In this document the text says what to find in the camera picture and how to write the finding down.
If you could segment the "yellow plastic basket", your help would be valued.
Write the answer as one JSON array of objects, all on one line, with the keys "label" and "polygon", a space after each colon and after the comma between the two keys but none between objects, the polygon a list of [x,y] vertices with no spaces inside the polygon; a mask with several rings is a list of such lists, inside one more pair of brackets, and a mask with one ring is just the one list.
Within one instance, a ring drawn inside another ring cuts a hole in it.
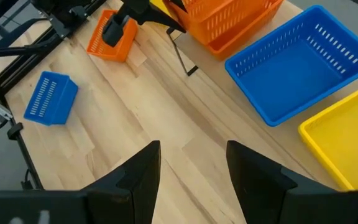
[{"label": "yellow plastic basket", "polygon": [[302,122],[298,131],[342,190],[358,190],[358,90]]}]

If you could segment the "orange plastic basket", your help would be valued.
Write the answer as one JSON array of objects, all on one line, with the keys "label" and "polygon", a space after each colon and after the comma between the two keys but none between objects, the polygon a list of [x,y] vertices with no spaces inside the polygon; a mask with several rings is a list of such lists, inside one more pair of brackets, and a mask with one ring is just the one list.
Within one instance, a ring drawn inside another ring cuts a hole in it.
[{"label": "orange plastic basket", "polygon": [[89,40],[86,52],[101,59],[124,62],[135,39],[137,24],[135,20],[129,19],[124,26],[123,37],[114,47],[109,46],[102,40],[102,33],[104,26],[114,12],[117,11],[114,9],[102,10],[98,24]]},{"label": "orange plastic basket", "polygon": [[224,60],[239,50],[276,15],[284,0],[263,0],[263,7],[241,20],[206,48],[218,60]]},{"label": "orange plastic basket", "polygon": [[263,0],[182,0],[186,12],[162,0],[169,13],[202,44],[208,44],[263,7]]}]

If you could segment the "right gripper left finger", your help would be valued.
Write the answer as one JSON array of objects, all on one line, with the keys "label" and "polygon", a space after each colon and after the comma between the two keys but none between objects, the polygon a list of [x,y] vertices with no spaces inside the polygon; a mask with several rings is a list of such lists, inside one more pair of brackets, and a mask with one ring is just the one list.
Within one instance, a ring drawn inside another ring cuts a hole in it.
[{"label": "right gripper left finger", "polygon": [[154,140],[84,188],[92,224],[151,224],[160,183],[161,148]]}]

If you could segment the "black table clamp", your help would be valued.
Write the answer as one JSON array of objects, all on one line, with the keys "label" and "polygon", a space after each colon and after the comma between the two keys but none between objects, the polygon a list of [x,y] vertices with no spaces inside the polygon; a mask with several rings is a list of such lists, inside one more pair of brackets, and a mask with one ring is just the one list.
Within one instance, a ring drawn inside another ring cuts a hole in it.
[{"label": "black table clamp", "polygon": [[23,124],[16,123],[8,130],[7,136],[10,140],[16,140],[22,130],[23,130]]}]

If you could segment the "blue plastic basket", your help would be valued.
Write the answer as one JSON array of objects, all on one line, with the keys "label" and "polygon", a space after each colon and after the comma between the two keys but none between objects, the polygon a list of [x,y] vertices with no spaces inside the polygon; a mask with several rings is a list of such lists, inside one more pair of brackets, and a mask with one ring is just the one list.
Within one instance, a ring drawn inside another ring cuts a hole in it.
[{"label": "blue plastic basket", "polygon": [[309,7],[225,62],[269,126],[358,79],[358,36],[323,6]]},{"label": "blue plastic basket", "polygon": [[68,75],[44,71],[35,86],[24,118],[46,126],[65,124],[77,93],[78,85]]}]

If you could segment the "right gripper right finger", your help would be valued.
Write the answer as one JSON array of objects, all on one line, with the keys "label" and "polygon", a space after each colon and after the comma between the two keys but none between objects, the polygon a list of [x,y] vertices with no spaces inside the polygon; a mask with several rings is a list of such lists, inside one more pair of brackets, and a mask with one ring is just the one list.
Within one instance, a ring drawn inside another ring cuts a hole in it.
[{"label": "right gripper right finger", "polygon": [[358,190],[334,190],[234,140],[226,160],[247,224],[358,224]]}]

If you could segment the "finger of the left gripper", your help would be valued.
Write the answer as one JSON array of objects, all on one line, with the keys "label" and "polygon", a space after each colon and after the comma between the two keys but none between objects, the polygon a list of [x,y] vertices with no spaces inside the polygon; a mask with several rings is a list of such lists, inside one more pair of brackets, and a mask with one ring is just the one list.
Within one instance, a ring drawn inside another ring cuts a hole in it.
[{"label": "finger of the left gripper", "polygon": [[170,0],[174,5],[178,6],[180,9],[186,12],[186,8],[182,2],[182,0]]},{"label": "finger of the left gripper", "polygon": [[145,22],[156,22],[158,24],[163,24],[176,29],[182,33],[186,32],[185,28],[182,27],[179,22],[161,11],[159,8],[149,7],[146,11],[144,11],[144,13],[140,16],[140,25]]}]

